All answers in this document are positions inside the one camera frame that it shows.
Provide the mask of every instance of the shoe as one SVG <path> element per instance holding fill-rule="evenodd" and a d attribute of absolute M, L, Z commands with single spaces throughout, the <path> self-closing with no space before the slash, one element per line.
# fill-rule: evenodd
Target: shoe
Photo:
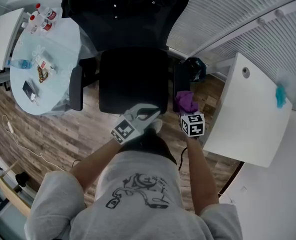
<path fill-rule="evenodd" d="M 156 118 L 152 121 L 152 123 L 149 124 L 149 126 L 147 127 L 148 128 L 152 128 L 156 131 L 156 133 L 158 134 L 159 131 L 161 130 L 162 128 L 162 120 L 159 119 L 159 118 Z"/>

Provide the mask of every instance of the bottle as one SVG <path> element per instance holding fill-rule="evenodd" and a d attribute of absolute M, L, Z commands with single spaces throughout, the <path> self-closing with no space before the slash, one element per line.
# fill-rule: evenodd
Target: bottle
<path fill-rule="evenodd" d="M 14 66 L 17 69 L 29 70 L 32 68 L 32 63 L 31 61 L 26 59 L 14 59 L 14 60 L 8 59 L 4 67 L 9 68 L 10 66 Z"/>
<path fill-rule="evenodd" d="M 37 27 L 32 25 L 31 23 L 24 22 L 21 24 L 21 27 L 24 28 L 25 31 L 34 34 L 37 31 Z"/>
<path fill-rule="evenodd" d="M 32 24 L 33 26 L 37 27 L 37 28 L 41 28 L 45 31 L 49 31 L 52 27 L 52 23 L 43 18 L 40 14 L 38 14 L 37 11 L 34 11 L 30 18 L 29 18 L 29 24 Z"/>
<path fill-rule="evenodd" d="M 45 19 L 50 20 L 50 21 L 56 21 L 58 18 L 57 13 L 52 10 L 49 7 L 43 6 L 39 3 L 36 4 L 36 8 L 38 12 L 40 13 L 41 16 L 43 16 Z"/>

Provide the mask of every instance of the gray t-shirt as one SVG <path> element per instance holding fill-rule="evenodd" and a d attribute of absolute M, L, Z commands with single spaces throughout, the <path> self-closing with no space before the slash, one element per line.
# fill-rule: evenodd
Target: gray t-shirt
<path fill-rule="evenodd" d="M 24 229 L 28 240 L 242 239 L 233 205 L 210 205 L 200 216 L 184 210 L 176 165 L 135 151 L 116 155 L 104 169 L 88 208 L 73 175 L 47 173 Z"/>

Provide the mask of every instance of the black and white marker cube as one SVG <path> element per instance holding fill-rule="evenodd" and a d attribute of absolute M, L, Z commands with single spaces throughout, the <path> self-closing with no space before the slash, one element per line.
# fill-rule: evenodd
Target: black and white marker cube
<path fill-rule="evenodd" d="M 203 114 L 190 114 L 181 116 L 182 130 L 189 137 L 204 135 L 205 120 Z"/>
<path fill-rule="evenodd" d="M 140 132 L 123 115 L 119 117 L 117 126 L 112 130 L 111 135 L 120 143 L 124 144 L 138 136 Z"/>

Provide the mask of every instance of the chair seat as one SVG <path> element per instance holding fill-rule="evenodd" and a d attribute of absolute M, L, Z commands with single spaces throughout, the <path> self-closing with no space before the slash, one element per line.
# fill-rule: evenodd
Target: chair seat
<path fill-rule="evenodd" d="M 99 81 L 100 111 L 123 114 L 138 103 L 156 105 L 162 114 L 167 110 L 167 53 L 147 47 L 103 52 Z"/>

